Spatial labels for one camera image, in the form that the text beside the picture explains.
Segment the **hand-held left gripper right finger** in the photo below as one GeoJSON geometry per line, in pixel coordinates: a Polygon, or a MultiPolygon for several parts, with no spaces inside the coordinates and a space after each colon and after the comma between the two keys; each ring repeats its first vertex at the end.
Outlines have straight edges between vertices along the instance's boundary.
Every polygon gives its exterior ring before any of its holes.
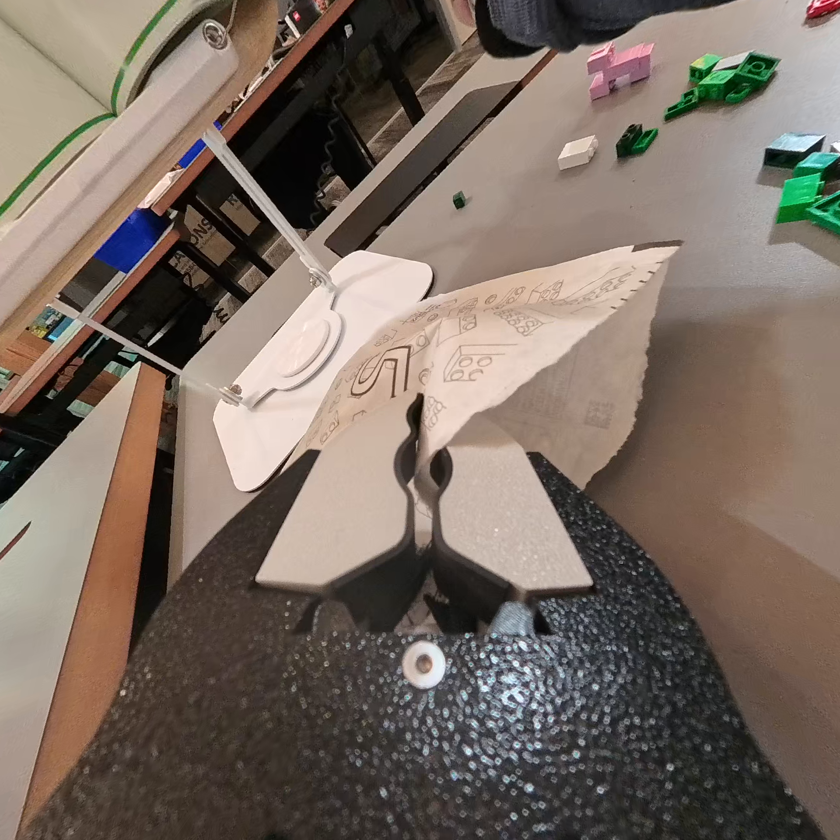
{"type": "Polygon", "coordinates": [[[535,632],[538,603],[595,590],[579,550],[518,445],[452,445],[430,465],[427,548],[442,632],[535,632]]]}

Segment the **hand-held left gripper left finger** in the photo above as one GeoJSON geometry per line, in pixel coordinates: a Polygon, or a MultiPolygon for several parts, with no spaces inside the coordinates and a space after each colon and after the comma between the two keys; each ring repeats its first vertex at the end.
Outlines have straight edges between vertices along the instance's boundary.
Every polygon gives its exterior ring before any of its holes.
{"type": "Polygon", "coordinates": [[[255,575],[263,587],[344,604],[358,627],[390,632],[426,578],[413,480],[424,399],[399,395],[299,466],[308,473],[255,575]]]}

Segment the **white torn paper bag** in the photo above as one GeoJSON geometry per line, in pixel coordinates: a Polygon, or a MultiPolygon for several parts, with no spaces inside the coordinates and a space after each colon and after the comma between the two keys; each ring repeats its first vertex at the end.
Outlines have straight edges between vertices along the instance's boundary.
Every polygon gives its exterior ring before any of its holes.
{"type": "Polygon", "coordinates": [[[423,398],[427,465],[486,415],[583,489],[635,426],[650,332],[681,239],[608,249],[417,303],[332,378],[286,469],[393,398],[423,398]]]}

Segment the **person's right forearm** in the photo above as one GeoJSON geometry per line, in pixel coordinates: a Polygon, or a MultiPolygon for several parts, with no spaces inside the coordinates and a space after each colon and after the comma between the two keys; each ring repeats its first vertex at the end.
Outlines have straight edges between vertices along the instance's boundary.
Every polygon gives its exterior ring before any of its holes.
{"type": "Polygon", "coordinates": [[[540,49],[570,53],[670,14],[665,1],[475,1],[467,8],[485,51],[496,58],[529,56],[540,49]]]}

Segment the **grey desk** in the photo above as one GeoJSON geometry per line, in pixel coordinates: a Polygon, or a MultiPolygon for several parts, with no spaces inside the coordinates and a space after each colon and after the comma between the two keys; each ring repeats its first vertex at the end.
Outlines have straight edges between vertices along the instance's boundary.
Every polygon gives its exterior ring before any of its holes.
{"type": "Polygon", "coordinates": [[[629,439],[584,493],[537,458],[616,593],[544,608],[554,636],[445,637],[444,687],[408,685],[407,639],[321,646],[251,585],[277,490],[249,501],[184,396],[182,557],[144,636],[172,753],[153,837],[838,838],[838,237],[776,225],[786,131],[838,136],[838,14],[733,2],[657,17],[641,90],[586,104],[554,58],[373,242],[436,291],[619,245],[670,260],[629,439]],[[780,59],[739,103],[669,122],[689,64],[780,59]],[[628,125],[658,128],[623,160],[628,125]],[[566,143],[591,162],[559,171],[566,143]],[[463,191],[464,209],[452,195],[463,191]]]}

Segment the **neighbouring wood edged desk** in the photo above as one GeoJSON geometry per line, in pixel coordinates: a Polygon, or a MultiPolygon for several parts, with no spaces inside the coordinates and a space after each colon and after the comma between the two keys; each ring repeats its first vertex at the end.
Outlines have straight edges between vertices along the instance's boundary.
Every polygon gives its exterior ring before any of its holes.
{"type": "Polygon", "coordinates": [[[2,506],[2,838],[43,807],[117,692],[164,390],[134,367],[2,506]]]}

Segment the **background wood edged desk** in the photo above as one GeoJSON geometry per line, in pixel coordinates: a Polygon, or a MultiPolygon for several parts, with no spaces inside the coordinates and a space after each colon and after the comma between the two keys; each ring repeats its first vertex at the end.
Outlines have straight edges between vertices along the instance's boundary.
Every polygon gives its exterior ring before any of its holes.
{"type": "Polygon", "coordinates": [[[261,113],[268,115],[268,105],[277,91],[288,93],[295,82],[302,84],[299,91],[292,93],[286,106],[272,110],[271,120],[255,141],[245,151],[235,153],[250,172],[266,158],[300,115],[325,93],[341,69],[366,46],[373,46],[411,124],[416,125],[423,118],[425,112],[416,92],[395,52],[385,41],[385,6],[384,1],[332,3],[234,110],[219,130],[227,143],[261,113]]]}

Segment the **white book stand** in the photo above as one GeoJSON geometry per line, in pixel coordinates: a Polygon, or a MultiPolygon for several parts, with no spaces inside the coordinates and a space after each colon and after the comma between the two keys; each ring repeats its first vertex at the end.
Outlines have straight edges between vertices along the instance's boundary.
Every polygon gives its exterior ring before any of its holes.
{"type": "Polygon", "coordinates": [[[54,299],[188,146],[202,138],[306,267],[314,290],[268,340],[213,422],[234,485],[264,485],[307,432],[340,367],[420,301],[422,262],[355,251],[327,269],[214,127],[267,63],[277,2],[213,2],[158,61],[131,104],[11,222],[2,223],[2,346],[54,299]]]}

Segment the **brown cardboard box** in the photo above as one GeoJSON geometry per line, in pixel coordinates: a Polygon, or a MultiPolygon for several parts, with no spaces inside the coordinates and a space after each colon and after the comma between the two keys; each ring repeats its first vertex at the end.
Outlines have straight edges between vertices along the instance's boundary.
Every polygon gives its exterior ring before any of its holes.
{"type": "Polygon", "coordinates": [[[256,241],[225,211],[199,196],[183,196],[171,208],[179,245],[174,253],[188,260],[220,289],[246,301],[274,267],[256,241]]]}

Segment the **green slope brick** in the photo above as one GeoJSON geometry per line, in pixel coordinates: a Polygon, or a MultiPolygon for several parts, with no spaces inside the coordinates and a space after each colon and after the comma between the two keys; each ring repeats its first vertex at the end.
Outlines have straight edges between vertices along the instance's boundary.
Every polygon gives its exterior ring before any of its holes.
{"type": "Polygon", "coordinates": [[[775,223],[805,220],[809,208],[823,198],[824,184],[820,174],[798,175],[785,180],[775,223]]]}

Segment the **pink toy pig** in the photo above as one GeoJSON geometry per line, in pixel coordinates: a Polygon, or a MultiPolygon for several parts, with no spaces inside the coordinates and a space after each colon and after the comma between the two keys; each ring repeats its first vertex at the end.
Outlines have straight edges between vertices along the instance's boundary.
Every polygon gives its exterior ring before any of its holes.
{"type": "Polygon", "coordinates": [[[590,100],[606,97],[620,80],[635,83],[649,78],[654,49],[651,42],[617,52],[612,41],[594,49],[586,61],[590,100]]]}

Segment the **dark teal brick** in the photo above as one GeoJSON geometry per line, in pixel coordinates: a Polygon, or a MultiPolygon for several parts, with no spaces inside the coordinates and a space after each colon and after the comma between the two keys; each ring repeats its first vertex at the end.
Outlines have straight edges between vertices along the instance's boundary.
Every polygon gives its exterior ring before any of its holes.
{"type": "Polygon", "coordinates": [[[821,152],[826,136],[818,133],[787,132],[767,145],[763,166],[793,170],[810,154],[821,152]]]}

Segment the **dark green brick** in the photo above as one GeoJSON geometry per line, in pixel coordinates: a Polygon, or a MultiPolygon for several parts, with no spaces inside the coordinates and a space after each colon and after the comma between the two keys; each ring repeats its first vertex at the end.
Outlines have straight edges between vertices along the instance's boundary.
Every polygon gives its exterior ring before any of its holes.
{"type": "Polygon", "coordinates": [[[839,173],[839,153],[816,151],[796,163],[793,177],[817,175],[824,182],[835,180],[839,173]]]}

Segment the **building instruction booklet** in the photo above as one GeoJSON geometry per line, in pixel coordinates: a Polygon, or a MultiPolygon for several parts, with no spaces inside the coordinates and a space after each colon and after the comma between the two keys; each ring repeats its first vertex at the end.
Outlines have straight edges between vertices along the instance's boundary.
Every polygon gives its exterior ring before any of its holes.
{"type": "Polygon", "coordinates": [[[1,2],[1,216],[20,216],[214,2],[1,2]]]}

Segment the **dark green bracket piece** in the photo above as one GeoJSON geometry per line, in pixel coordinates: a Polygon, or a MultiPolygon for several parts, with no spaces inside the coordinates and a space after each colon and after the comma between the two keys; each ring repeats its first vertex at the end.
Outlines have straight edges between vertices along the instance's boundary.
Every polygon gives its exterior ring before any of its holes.
{"type": "Polygon", "coordinates": [[[623,160],[644,154],[658,137],[658,128],[645,129],[642,123],[631,123],[615,143],[616,158],[623,160]]]}

